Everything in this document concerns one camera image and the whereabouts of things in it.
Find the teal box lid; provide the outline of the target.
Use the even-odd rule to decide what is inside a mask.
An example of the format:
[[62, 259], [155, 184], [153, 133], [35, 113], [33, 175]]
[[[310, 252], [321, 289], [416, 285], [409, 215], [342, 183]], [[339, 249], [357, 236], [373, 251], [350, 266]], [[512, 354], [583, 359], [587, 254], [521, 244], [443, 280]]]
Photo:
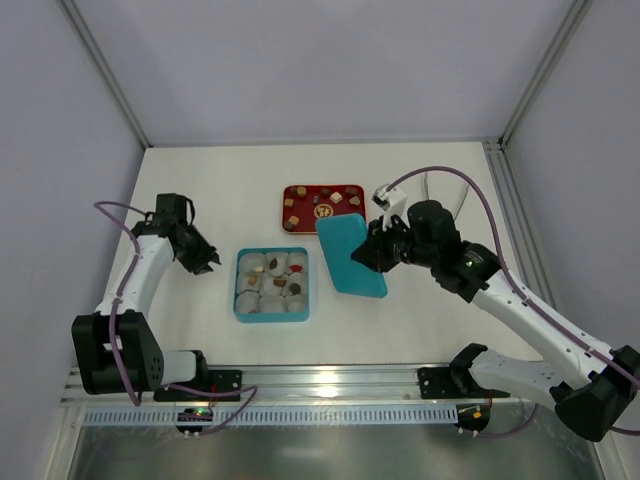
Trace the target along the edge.
[[359, 214], [322, 217], [316, 220], [316, 234], [334, 289], [341, 294], [368, 298], [384, 298], [386, 281], [351, 259], [351, 254], [367, 237], [367, 225]]

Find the metal tweezers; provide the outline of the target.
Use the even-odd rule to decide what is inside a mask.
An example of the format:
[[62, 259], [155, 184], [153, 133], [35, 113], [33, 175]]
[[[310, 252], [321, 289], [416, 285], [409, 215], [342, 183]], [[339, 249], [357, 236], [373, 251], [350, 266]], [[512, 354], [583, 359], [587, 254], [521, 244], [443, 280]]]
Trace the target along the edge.
[[469, 193], [468, 183], [456, 175], [443, 172], [427, 172], [422, 179], [426, 200], [438, 201], [456, 220]]

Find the teal box with paper cups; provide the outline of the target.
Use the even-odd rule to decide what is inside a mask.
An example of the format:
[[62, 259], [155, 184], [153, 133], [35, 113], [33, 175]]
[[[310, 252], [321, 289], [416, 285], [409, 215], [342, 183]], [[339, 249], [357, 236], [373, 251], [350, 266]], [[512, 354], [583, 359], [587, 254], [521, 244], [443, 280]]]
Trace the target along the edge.
[[[269, 269], [272, 258], [278, 259], [278, 267]], [[291, 273], [289, 267], [301, 265], [303, 273]], [[310, 257], [302, 247], [245, 248], [238, 252], [235, 268], [233, 313], [244, 324], [297, 323], [310, 317], [311, 280]], [[254, 268], [262, 267], [262, 273]], [[250, 285], [248, 280], [256, 276], [258, 281]], [[275, 279], [284, 279], [286, 285], [279, 288]], [[290, 285], [297, 283], [301, 293], [293, 295]]]

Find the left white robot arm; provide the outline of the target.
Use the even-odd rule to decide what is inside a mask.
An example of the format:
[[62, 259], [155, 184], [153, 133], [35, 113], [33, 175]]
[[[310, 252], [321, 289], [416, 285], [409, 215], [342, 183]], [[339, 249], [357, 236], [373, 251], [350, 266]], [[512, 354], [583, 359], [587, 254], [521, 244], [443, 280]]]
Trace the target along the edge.
[[172, 263], [201, 275], [219, 262], [216, 248], [194, 220], [191, 199], [163, 193], [157, 195], [154, 210], [123, 230], [132, 244], [127, 265], [94, 312], [77, 316], [71, 327], [86, 393], [125, 393], [138, 405], [143, 393], [160, 389], [212, 392], [204, 354], [163, 350], [147, 321], [160, 280]]

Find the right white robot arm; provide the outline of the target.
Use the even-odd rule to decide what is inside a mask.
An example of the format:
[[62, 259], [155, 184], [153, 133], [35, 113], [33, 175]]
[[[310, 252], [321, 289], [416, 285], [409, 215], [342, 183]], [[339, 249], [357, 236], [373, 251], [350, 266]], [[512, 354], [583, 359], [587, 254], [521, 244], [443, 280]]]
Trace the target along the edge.
[[581, 438], [599, 442], [639, 391], [639, 353], [589, 335], [533, 294], [485, 246], [466, 241], [452, 214], [421, 201], [408, 218], [370, 223], [352, 260], [377, 273], [400, 263], [429, 269], [436, 283], [489, 313], [525, 340], [541, 364], [504, 357], [485, 347], [469, 360], [473, 382], [525, 397], [553, 410]]

